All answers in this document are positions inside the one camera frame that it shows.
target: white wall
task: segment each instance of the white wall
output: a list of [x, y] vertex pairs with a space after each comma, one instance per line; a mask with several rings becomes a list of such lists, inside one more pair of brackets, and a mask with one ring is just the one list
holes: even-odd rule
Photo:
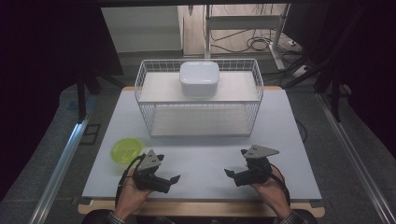
[[117, 52], [180, 50], [177, 7], [103, 7]]

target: white box with lid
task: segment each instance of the white box with lid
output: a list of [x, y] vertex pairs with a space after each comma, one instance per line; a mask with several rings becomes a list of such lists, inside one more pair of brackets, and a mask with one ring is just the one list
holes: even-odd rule
[[187, 97], [213, 97], [218, 89], [219, 66], [214, 62], [185, 62], [180, 66], [180, 83]]

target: black curtain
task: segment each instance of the black curtain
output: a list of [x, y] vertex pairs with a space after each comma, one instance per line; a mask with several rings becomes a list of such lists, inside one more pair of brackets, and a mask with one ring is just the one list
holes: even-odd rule
[[60, 93], [77, 82], [78, 71], [92, 79], [122, 75], [122, 70], [99, 7], [9, 1], [0, 10], [3, 199], [48, 129]]
[[338, 71], [352, 91], [350, 105], [396, 158], [395, 11], [394, 1], [370, 1]]

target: aluminum rail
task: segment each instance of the aluminum rail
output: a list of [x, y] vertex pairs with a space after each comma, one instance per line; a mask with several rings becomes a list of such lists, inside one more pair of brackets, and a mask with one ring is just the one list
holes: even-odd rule
[[61, 158], [59, 159], [52, 176], [49, 179], [49, 183], [41, 195], [40, 201], [38, 202], [29, 223], [44, 223], [46, 220], [53, 201], [55, 200], [56, 194], [58, 193], [58, 190], [64, 181], [64, 176], [66, 175], [70, 162], [73, 159], [74, 153], [78, 147], [78, 143], [84, 134], [84, 130], [87, 127], [88, 121], [90, 120], [93, 108], [96, 105], [96, 101], [96, 95], [90, 96], [87, 102], [87, 114], [85, 119], [81, 123], [76, 124], [72, 134], [70, 135], [70, 138], [64, 148], [64, 152], [62, 153]]
[[390, 211], [389, 204], [382, 194], [381, 189], [367, 171], [367, 168], [361, 160], [356, 148], [353, 146], [347, 135], [347, 132], [344, 130], [342, 123], [337, 122], [337, 120], [332, 115], [332, 112], [329, 109], [330, 104], [326, 99], [326, 96], [324, 93], [317, 93], [317, 97], [382, 222], [384, 224], [396, 224], [395, 216], [393, 215], [392, 211]]

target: green bowl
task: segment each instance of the green bowl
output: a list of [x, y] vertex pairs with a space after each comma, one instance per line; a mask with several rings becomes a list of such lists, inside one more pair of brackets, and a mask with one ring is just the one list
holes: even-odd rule
[[140, 154], [142, 148], [142, 143], [136, 138], [122, 138], [111, 149], [110, 155], [117, 163], [131, 163]]

